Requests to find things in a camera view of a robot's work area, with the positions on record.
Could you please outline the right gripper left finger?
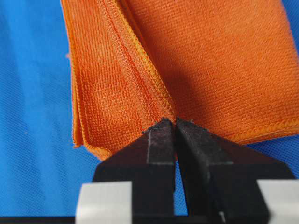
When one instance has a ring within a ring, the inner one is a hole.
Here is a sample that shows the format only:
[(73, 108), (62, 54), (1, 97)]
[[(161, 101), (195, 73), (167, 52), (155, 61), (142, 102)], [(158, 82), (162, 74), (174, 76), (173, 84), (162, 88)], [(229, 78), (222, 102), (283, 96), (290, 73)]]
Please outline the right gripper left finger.
[(81, 187), (76, 223), (174, 223), (174, 153), (173, 126), (163, 118), (96, 167)]

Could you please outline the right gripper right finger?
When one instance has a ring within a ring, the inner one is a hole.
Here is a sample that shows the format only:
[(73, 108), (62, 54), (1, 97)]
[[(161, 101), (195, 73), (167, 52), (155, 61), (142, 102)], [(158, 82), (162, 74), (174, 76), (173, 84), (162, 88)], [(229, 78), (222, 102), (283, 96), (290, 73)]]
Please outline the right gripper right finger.
[(270, 212), (258, 180), (292, 180), (288, 166), (178, 119), (177, 156), (188, 214), (223, 224), (266, 224)]

